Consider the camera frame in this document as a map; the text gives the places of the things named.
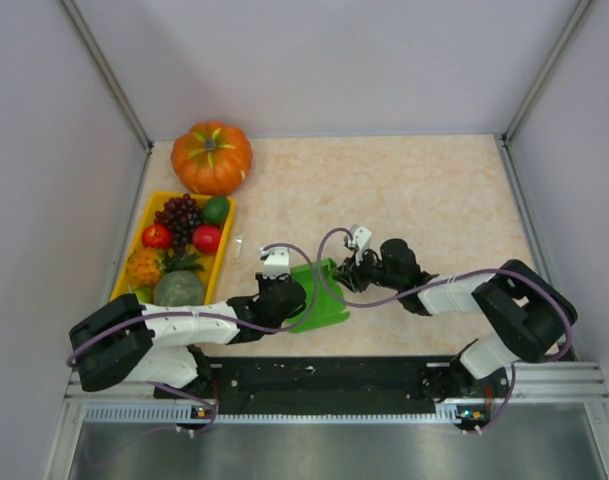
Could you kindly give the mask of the green paper box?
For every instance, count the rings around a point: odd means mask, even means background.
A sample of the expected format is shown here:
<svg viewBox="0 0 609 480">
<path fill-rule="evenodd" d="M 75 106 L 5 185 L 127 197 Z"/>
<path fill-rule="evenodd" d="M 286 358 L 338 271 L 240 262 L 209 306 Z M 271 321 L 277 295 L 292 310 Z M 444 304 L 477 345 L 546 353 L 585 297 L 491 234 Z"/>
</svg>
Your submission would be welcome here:
<svg viewBox="0 0 609 480">
<path fill-rule="evenodd" d="M 343 299 L 344 295 L 341 285 L 333 278 L 336 270 L 337 264 L 333 260 L 330 258 L 321 260 L 321 272 L 329 289 L 338 298 Z M 293 280 L 299 283 L 306 292 L 305 309 L 308 310 L 314 291 L 313 271 L 308 265 L 300 265 L 291 268 L 291 275 Z M 332 297 L 322 285 L 319 285 L 315 305 L 305 321 L 302 320 L 303 317 L 304 312 L 286 320 L 286 323 L 289 325 L 294 324 L 294 327 L 288 330 L 289 333 L 300 334 L 343 323 L 349 319 L 350 312 L 346 305 Z"/>
</svg>

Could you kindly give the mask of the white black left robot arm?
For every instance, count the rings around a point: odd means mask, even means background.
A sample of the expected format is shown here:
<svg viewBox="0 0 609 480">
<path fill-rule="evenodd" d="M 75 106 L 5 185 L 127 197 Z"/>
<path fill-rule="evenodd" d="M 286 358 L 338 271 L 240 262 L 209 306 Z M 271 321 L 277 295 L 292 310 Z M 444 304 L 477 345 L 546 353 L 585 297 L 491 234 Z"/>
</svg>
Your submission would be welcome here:
<svg viewBox="0 0 609 480">
<path fill-rule="evenodd" d="M 211 374 L 199 344 L 258 341 L 281 332 L 306 307 L 305 289 L 289 274 L 258 286 L 254 296 L 202 306 L 157 306 L 123 294 L 71 328 L 67 363 L 84 392 L 123 382 L 161 383 L 200 396 Z"/>
</svg>

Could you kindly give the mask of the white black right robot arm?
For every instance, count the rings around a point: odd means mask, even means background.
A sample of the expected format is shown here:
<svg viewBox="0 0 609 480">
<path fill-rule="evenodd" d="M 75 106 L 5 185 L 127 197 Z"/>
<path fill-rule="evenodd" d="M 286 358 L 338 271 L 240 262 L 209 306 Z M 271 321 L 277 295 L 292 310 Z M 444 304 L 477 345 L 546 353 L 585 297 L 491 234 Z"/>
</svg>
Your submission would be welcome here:
<svg viewBox="0 0 609 480">
<path fill-rule="evenodd" d="M 456 277 L 430 274 L 420 267 L 406 241 L 394 238 L 370 248 L 368 240 L 347 237 L 352 252 L 334 279 L 358 293 L 371 285 L 397 293 L 396 301 L 412 314 L 483 315 L 492 332 L 477 339 L 452 361 L 450 380 L 471 396 L 488 377 L 517 361 L 539 363 L 561 338 L 568 337 L 578 314 L 575 307 L 525 263 L 510 259 L 499 269 Z"/>
</svg>

